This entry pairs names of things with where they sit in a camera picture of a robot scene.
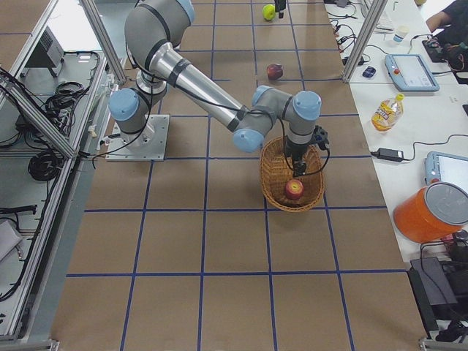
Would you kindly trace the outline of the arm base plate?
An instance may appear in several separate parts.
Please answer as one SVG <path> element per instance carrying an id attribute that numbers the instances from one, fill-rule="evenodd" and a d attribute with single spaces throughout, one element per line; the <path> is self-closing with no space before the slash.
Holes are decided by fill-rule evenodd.
<path id="1" fill-rule="evenodd" d="M 161 162 L 165 158 L 170 116 L 151 114 L 143 133 L 139 135 L 122 134 L 117 122 L 113 134 L 117 137 L 106 141 L 109 162 Z"/>

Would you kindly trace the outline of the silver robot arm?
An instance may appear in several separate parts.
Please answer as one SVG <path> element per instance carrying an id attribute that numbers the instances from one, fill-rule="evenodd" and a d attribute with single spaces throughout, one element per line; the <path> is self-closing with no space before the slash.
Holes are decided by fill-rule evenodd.
<path id="1" fill-rule="evenodd" d="M 194 18 L 190 1 L 143 1 L 127 16 L 124 37 L 139 69 L 137 82 L 134 87 L 113 93 L 108 102 L 124 143 L 143 143 L 152 137 L 149 113 L 173 87 L 226 126 L 235 146 L 246 153 L 260 149 L 276 122 L 287 122 L 282 153 L 290 158 L 294 176 L 305 175 L 308 147 L 329 149 L 326 131 L 316 124 L 320 96 L 313 91 L 291 95 L 259 86 L 252 107 L 241 104 L 176 52 L 175 47 Z"/>

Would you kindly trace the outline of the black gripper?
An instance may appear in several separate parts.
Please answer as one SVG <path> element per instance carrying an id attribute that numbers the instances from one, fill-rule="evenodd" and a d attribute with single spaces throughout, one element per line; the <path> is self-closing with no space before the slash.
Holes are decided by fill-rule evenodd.
<path id="1" fill-rule="evenodd" d="M 286 157 L 290 157 L 293 176 L 300 177 L 306 173 L 306 163 L 303 161 L 303 156 L 308 150 L 307 144 L 297 144 L 291 140 L 287 140 L 284 147 Z"/>

